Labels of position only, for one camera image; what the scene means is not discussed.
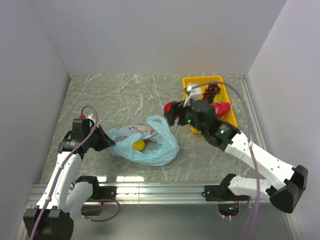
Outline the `yellow fruit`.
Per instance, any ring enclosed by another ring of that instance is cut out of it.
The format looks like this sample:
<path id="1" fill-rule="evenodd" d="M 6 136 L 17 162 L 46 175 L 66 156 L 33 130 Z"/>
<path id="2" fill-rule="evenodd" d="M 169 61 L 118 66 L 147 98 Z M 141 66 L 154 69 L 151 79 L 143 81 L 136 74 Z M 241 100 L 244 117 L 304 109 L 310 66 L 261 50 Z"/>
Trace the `yellow fruit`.
<path id="1" fill-rule="evenodd" d="M 136 151 L 141 152 L 141 151 L 144 150 L 145 146 L 146 146 L 145 141 L 144 140 L 139 140 L 139 141 L 136 141 L 136 142 L 133 143 L 132 148 L 134 150 L 136 150 Z"/>

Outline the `light blue plastic bag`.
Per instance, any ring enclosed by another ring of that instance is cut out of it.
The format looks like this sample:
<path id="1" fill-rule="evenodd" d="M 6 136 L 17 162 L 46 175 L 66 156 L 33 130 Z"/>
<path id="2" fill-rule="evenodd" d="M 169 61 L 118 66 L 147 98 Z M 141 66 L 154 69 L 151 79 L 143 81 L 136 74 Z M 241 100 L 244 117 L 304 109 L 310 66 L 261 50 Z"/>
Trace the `light blue plastic bag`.
<path id="1" fill-rule="evenodd" d="M 162 167 L 169 164 L 180 150 L 177 138 L 167 121 L 158 115 L 146 118 L 146 124 L 115 127 L 107 132 L 115 142 L 112 154 L 144 166 Z M 133 149 L 133 143 L 144 140 L 143 151 Z"/>

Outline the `red apple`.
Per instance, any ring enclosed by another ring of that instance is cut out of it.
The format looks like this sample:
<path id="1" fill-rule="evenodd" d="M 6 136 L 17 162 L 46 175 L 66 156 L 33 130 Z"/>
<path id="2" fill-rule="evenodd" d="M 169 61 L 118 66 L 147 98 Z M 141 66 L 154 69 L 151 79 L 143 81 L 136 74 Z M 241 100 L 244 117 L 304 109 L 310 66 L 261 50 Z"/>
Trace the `red apple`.
<path id="1" fill-rule="evenodd" d="M 174 103 L 175 103 L 174 101 L 168 102 L 168 103 L 164 106 L 164 109 L 163 109 L 164 113 L 169 112 L 170 109 L 172 108 L 172 106 L 174 105 Z"/>

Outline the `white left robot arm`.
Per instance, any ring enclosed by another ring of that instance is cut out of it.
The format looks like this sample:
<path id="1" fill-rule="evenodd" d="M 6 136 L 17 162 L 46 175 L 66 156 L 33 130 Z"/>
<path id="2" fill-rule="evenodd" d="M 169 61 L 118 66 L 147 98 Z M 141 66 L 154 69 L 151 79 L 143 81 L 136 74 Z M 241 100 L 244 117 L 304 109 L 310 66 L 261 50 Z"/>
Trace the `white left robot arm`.
<path id="1" fill-rule="evenodd" d="M 96 176 L 74 176 L 89 149 L 113 147 L 102 127 L 81 115 L 58 145 L 56 164 L 49 183 L 35 207 L 25 210 L 23 221 L 31 240 L 69 240 L 74 219 L 86 202 L 115 201 L 116 187 L 100 185 Z"/>

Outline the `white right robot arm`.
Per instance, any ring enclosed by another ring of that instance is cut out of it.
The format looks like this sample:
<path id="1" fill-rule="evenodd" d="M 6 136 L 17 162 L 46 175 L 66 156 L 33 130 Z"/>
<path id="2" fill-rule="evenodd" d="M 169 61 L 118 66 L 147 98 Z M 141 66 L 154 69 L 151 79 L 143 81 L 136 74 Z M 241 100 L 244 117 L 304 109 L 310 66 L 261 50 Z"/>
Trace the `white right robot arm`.
<path id="1" fill-rule="evenodd" d="M 212 146 L 243 161 L 257 171 L 258 178 L 228 174 L 220 183 L 220 194 L 226 200 L 235 196 L 267 199 L 278 210 L 291 214 L 307 187 L 308 170 L 281 161 L 251 141 L 232 124 L 218 119 L 206 100 L 169 102 L 164 107 L 169 125 L 191 125 Z"/>

